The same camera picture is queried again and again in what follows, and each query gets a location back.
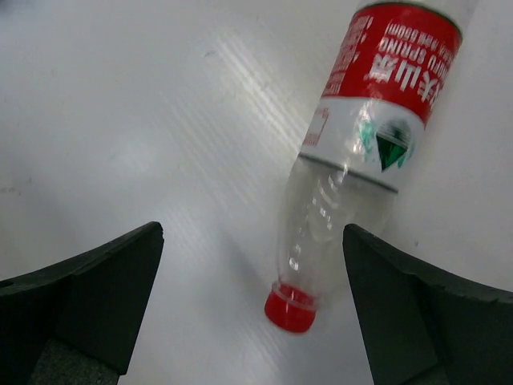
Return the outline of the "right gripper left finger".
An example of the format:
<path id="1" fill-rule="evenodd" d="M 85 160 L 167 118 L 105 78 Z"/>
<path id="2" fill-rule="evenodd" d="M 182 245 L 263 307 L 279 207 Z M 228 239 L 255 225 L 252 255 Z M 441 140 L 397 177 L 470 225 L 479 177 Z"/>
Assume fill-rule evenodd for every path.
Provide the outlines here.
<path id="1" fill-rule="evenodd" d="M 164 247 L 150 222 L 1 282 L 3 384 L 117 384 L 127 373 Z"/>

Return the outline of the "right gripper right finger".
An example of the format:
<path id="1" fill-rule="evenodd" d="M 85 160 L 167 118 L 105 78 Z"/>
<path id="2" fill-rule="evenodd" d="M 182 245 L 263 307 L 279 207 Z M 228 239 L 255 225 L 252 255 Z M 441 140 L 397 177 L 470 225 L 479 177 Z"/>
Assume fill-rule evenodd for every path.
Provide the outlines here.
<path id="1" fill-rule="evenodd" d="M 376 384 L 510 384 L 512 293 L 449 273 L 357 225 L 343 253 Z"/>

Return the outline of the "red label clear bottle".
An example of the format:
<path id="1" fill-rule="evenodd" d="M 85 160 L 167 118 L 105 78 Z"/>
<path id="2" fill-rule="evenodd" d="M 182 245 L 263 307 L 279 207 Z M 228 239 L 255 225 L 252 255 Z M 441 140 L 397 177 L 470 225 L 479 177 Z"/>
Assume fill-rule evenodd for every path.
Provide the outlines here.
<path id="1" fill-rule="evenodd" d="M 264 308 L 282 330 L 305 333 L 341 291 L 344 228 L 383 228 L 475 8 L 359 3 L 285 189 Z"/>

